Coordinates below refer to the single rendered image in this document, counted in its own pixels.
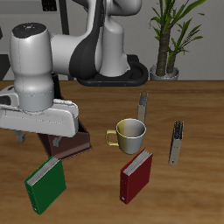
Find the small black wall box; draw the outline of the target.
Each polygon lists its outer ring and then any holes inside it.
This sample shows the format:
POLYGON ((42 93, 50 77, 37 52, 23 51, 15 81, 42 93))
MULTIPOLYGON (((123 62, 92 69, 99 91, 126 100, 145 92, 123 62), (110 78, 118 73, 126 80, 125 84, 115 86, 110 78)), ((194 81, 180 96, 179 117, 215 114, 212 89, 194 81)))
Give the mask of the small black wall box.
POLYGON ((56 0, 41 0, 43 11, 56 11, 56 0))

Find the dark brown desk caddy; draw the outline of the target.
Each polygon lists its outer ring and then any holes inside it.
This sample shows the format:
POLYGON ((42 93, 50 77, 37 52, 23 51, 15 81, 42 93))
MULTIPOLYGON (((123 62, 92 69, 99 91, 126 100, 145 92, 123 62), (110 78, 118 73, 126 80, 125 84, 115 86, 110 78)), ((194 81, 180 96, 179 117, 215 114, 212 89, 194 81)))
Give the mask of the dark brown desk caddy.
POLYGON ((73 137, 62 137, 60 146, 53 145, 53 139, 56 136, 38 134, 38 138, 45 148, 48 157, 55 156, 58 159, 65 160, 83 152, 93 149, 90 143, 90 136, 87 129, 79 122, 79 129, 73 137))

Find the short grey book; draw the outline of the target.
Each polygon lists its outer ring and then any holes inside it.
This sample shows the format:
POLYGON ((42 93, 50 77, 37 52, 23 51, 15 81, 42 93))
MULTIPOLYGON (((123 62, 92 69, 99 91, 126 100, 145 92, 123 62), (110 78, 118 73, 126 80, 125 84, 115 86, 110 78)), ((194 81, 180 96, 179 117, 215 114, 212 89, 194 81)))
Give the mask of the short grey book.
POLYGON ((137 107, 137 119, 141 122, 145 121, 147 101, 148 101, 148 93, 145 91, 142 91, 140 93, 138 107, 137 107))

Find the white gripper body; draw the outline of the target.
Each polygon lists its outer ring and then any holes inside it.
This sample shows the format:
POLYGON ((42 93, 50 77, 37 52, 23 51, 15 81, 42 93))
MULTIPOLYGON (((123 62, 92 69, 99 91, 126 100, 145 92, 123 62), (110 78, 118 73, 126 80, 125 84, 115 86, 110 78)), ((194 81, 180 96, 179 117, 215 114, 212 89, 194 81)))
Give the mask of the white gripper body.
POLYGON ((79 128, 79 108, 72 101, 53 100, 53 105, 35 113, 0 104, 0 128, 73 137, 79 128))

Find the green pot plant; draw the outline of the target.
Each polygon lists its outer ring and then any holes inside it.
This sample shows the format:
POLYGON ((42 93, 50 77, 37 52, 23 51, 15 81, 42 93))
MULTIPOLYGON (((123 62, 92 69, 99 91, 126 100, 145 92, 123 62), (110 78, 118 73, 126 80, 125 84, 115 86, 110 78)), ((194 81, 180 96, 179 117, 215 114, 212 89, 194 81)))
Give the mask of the green pot plant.
POLYGON ((187 53, 185 47, 194 40, 202 39, 197 36, 200 31, 200 24, 195 26, 189 33, 187 29, 192 19, 179 24, 184 16, 196 7, 202 5, 206 0, 189 0, 177 9, 176 0, 159 0, 159 9, 153 11, 157 14, 150 20, 155 21, 158 28, 154 27, 157 34, 155 39, 159 42, 157 64, 150 68, 150 79, 152 81, 176 81, 179 77, 179 70, 174 66, 179 53, 187 53))

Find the yellow and white mug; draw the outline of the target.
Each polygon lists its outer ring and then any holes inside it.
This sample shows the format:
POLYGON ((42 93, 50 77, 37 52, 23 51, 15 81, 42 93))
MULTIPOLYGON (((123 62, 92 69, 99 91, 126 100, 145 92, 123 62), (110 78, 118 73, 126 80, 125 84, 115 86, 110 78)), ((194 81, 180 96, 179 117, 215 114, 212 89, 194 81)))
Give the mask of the yellow and white mug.
POLYGON ((107 145, 118 146, 123 153, 132 155, 140 150, 145 133, 146 127, 143 122, 137 119, 127 118, 118 122, 115 130, 108 129, 105 139, 107 145), (109 140, 110 134, 116 135, 116 142, 109 140))

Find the red book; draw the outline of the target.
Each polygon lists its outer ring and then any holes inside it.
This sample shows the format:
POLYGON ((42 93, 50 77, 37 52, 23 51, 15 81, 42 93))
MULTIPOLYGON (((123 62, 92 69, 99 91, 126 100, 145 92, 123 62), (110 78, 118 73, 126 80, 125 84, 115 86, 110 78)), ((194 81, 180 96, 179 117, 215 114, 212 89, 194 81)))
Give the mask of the red book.
POLYGON ((129 204, 149 183, 152 153, 146 149, 138 152, 122 169, 120 174, 120 200, 129 204))

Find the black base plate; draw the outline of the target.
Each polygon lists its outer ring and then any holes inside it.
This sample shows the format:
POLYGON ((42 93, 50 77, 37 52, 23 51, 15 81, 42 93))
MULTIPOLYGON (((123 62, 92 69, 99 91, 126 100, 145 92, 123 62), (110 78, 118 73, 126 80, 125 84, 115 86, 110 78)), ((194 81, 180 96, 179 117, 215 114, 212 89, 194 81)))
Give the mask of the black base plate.
POLYGON ((77 81, 86 87, 137 87, 142 86, 149 78, 148 69, 139 62, 135 54, 128 54, 130 70, 116 77, 107 77, 97 74, 89 80, 78 79, 77 81))

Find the green book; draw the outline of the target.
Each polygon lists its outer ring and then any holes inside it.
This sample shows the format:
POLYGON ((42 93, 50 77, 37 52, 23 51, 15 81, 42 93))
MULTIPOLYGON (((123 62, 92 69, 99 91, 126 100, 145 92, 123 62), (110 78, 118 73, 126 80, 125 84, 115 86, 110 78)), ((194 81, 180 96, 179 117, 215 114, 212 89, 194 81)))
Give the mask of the green book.
POLYGON ((33 210, 42 214, 67 188, 61 160, 49 157, 24 185, 33 210))

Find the black vertical post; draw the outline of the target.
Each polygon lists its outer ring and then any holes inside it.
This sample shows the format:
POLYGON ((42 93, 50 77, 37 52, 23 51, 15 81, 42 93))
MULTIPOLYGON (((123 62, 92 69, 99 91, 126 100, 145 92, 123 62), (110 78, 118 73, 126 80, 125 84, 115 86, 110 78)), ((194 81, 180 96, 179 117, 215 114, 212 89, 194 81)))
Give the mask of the black vertical post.
POLYGON ((59 0, 59 14, 61 21, 62 33, 69 34, 68 16, 67 16, 67 1, 59 0))

